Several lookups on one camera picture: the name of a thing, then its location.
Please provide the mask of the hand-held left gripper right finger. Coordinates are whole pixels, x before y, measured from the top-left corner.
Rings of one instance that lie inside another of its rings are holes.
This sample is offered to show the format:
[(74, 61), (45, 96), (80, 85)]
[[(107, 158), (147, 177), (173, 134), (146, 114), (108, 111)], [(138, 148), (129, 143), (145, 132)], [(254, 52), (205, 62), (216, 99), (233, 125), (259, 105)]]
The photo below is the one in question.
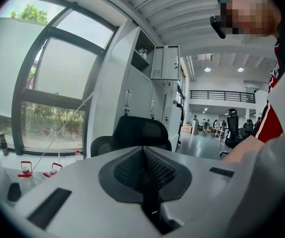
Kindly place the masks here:
[(176, 176), (167, 188), (176, 200), (161, 202), (160, 215), (172, 231), (161, 234), (151, 226), (145, 238), (235, 238), (235, 213), (251, 177), (251, 158), (240, 163), (224, 162), (172, 153), (156, 147), (143, 148), (170, 165)]

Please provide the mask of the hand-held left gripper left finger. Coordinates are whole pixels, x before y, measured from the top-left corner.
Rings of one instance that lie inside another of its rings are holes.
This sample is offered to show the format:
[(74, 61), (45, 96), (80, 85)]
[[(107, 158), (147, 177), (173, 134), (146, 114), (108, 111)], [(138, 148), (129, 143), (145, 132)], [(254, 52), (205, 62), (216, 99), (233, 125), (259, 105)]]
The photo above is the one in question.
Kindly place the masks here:
[(116, 201), (99, 183), (99, 171), (106, 163), (138, 149), (130, 147), (72, 163), (26, 193), (14, 209), (27, 218), (56, 188), (63, 188), (71, 194), (46, 234), (60, 238), (158, 238), (160, 232), (140, 205)]

